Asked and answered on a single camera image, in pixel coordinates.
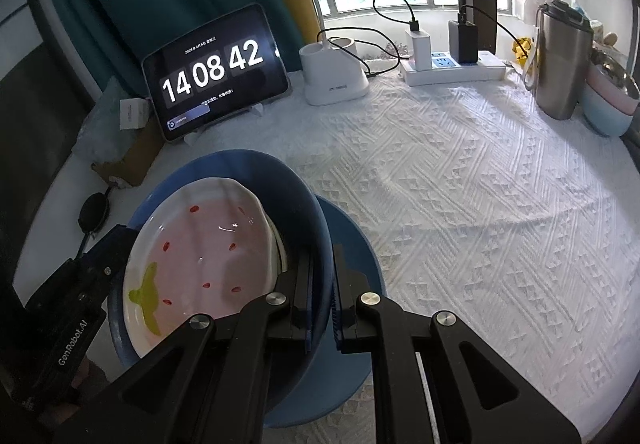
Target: power outlet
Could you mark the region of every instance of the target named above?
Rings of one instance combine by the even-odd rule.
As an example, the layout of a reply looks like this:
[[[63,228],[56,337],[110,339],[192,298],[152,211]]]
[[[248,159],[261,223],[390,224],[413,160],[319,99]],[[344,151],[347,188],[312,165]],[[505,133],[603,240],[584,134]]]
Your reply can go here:
[[[455,67],[456,64],[448,56],[442,58],[432,58],[433,65],[438,68]]]

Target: small white box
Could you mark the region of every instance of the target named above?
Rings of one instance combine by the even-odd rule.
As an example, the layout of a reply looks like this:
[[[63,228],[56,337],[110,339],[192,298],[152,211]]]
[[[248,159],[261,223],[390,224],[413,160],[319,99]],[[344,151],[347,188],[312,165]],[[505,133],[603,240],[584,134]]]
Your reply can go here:
[[[431,69],[431,35],[423,30],[406,31],[409,57],[416,70]]]
[[[120,100],[120,130],[141,129],[149,119],[149,101],[142,98]]]

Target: black lid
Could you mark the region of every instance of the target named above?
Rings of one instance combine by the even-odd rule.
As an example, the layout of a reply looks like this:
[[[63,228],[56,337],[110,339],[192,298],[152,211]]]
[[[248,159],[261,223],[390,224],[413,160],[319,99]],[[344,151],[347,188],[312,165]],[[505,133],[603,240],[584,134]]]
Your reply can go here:
[[[593,33],[589,20],[580,11],[573,9],[564,1],[552,0],[551,4],[544,5],[544,12],[572,28]]]

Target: white number 42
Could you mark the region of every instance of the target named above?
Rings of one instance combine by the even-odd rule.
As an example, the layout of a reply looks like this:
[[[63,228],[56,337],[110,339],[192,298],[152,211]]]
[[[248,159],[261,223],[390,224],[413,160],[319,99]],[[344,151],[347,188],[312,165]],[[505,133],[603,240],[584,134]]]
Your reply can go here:
[[[233,69],[239,67],[241,69],[244,68],[245,65],[251,67],[252,65],[258,65],[258,63],[262,62],[261,56],[256,56],[258,54],[258,43],[255,40],[247,40],[242,46],[242,50],[249,51],[251,49],[251,55],[249,55],[249,62],[242,57],[240,54],[240,47],[233,46],[231,48],[231,57],[229,59],[229,68]]]

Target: power strip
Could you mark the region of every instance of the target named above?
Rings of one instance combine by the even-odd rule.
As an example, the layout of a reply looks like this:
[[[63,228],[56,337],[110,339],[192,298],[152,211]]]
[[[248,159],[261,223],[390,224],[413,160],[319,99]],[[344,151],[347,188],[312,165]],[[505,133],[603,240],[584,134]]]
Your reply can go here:
[[[432,52],[433,68],[416,70],[413,60],[401,60],[400,71],[409,87],[434,83],[489,81],[504,78],[506,65],[487,50],[478,52],[478,63],[460,65],[449,52]]]

